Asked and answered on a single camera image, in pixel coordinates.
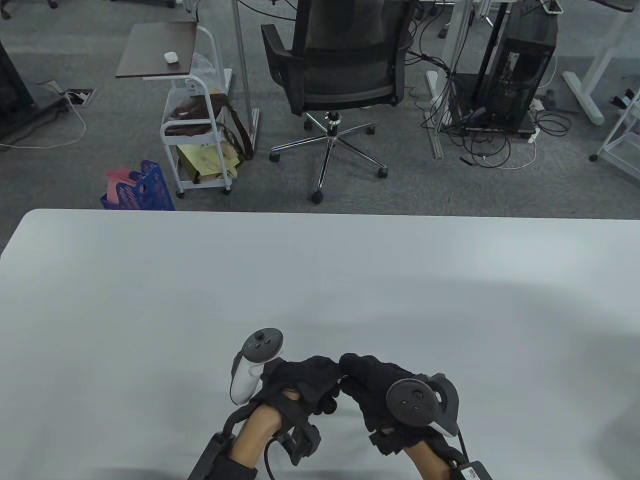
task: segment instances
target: office chair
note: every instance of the office chair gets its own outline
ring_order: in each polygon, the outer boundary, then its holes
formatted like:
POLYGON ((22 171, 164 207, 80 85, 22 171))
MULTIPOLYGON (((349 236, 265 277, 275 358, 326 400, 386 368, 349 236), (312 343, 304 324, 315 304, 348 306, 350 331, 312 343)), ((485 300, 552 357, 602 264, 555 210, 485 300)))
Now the office chair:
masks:
POLYGON ((343 147, 378 167, 387 178, 387 166, 344 140, 369 123, 342 132, 338 110, 378 104, 398 105, 404 98, 404 57, 413 44, 409 25, 417 0, 298 0, 291 50, 285 50, 274 25, 262 25, 262 38, 271 78, 282 86, 294 115, 306 116, 305 130, 317 126, 323 135, 271 149, 280 152, 326 140, 324 163, 311 201, 323 201, 322 186, 333 148, 343 147), (327 112, 324 126, 309 112, 327 112))
MULTIPOLYGON (((7 3, 9 3, 9 0, 0 0, 0 15, 2 15, 3 20, 11 18, 9 12, 4 9, 7 3)), ((56 0, 47 0, 47 3, 50 8, 58 8, 58 2, 56 2, 56 0)))

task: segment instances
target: brown bag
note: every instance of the brown bag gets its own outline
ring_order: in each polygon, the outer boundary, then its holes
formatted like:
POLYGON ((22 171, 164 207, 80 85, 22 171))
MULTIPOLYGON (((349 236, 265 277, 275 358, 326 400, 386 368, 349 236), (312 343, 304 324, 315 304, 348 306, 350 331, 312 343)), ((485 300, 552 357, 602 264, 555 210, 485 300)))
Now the brown bag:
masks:
MULTIPOLYGON (((224 93, 210 93, 209 98, 211 98, 211 106, 213 107, 216 118, 220 114, 222 107, 226 107, 227 111, 231 114, 231 118, 236 125, 238 133, 240 134, 240 138, 242 139, 242 145, 240 145, 240 142, 238 142, 235 134, 226 125, 223 125, 219 122, 216 122, 216 124, 222 130, 225 139, 236 150, 238 158, 240 158, 240 162, 253 159, 253 146, 251 145, 251 139, 249 138, 249 134, 246 132, 244 125, 238 118, 237 112, 231 106, 231 103, 229 103, 229 97, 227 97, 224 93)), ((204 99, 204 95, 195 95, 194 97, 189 97, 187 100, 182 102, 182 104, 178 105, 173 110, 171 115, 169 115, 170 120, 196 120, 208 117, 209 112, 207 110, 207 102, 204 99)), ((174 127, 167 128, 166 134, 186 135, 191 137, 194 135, 202 135, 210 131, 211 125, 209 124, 176 125, 174 127)))

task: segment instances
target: blue plastic basket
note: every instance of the blue plastic basket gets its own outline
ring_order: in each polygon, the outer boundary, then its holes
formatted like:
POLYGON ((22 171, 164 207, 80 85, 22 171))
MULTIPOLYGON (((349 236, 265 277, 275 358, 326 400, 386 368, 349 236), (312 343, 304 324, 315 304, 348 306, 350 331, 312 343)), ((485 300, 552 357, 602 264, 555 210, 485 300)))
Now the blue plastic basket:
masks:
POLYGON ((103 195, 100 201, 106 210, 175 210, 160 166, 152 161, 143 160, 140 164, 141 172, 130 172, 129 178, 135 180, 136 185, 124 183, 116 185, 116 192, 120 203, 118 205, 107 201, 103 195))

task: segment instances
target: forearm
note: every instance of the forearm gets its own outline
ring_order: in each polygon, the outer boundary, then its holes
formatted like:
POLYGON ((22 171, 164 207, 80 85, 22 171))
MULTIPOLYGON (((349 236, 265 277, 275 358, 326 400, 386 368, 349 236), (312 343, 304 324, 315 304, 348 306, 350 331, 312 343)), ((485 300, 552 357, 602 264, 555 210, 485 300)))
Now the forearm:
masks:
POLYGON ((403 449, 420 472, 422 480, 449 480, 451 468, 424 441, 403 449))
POLYGON ((268 405, 260 405, 244 423, 228 457, 248 468, 255 468, 267 442, 280 429, 278 411, 268 405))

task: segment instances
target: white cable cord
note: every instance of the white cable cord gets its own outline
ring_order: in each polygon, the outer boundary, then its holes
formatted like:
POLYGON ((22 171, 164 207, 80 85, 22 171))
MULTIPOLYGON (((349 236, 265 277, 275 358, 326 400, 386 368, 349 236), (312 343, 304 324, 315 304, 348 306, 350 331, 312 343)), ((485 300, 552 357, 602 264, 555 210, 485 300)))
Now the white cable cord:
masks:
POLYGON ((82 140, 82 138, 84 138, 84 135, 86 134, 86 123, 84 122, 83 118, 80 116, 80 114, 78 113, 78 110, 76 110, 76 107, 73 105, 73 103, 71 103, 71 99, 68 96, 68 93, 65 92, 65 98, 67 100, 69 100, 69 105, 71 106, 71 108, 74 110, 74 112, 76 112, 76 115, 78 116, 78 118, 80 119, 80 121, 82 122, 82 133, 80 134, 80 137, 76 138, 74 141, 68 141, 66 143, 61 143, 60 145, 53 145, 51 147, 20 147, 18 145, 7 145, 5 143, 0 143, 0 147, 11 147, 11 148, 28 148, 28 149, 32 149, 32 150, 50 150, 52 148, 58 148, 58 147, 67 147, 69 145, 73 145, 74 143, 79 142, 80 140, 82 140))
POLYGON ((536 158, 538 158, 538 142, 534 141, 533 142, 533 160, 525 163, 524 165, 512 166, 512 167, 495 166, 495 165, 491 165, 485 158, 483 158, 483 160, 487 165, 492 166, 494 168, 499 168, 500 170, 519 170, 521 168, 525 168, 526 166, 531 165, 533 162, 536 161, 536 158))
POLYGON ((558 57, 557 57, 557 55, 555 53, 554 53, 554 58, 556 59, 556 64, 554 65, 554 72, 551 74, 551 78, 549 79, 549 81, 547 83, 545 83, 544 85, 539 86, 538 89, 544 88, 546 86, 549 86, 549 84, 553 81, 554 77, 556 76, 556 70, 558 69, 558 57))

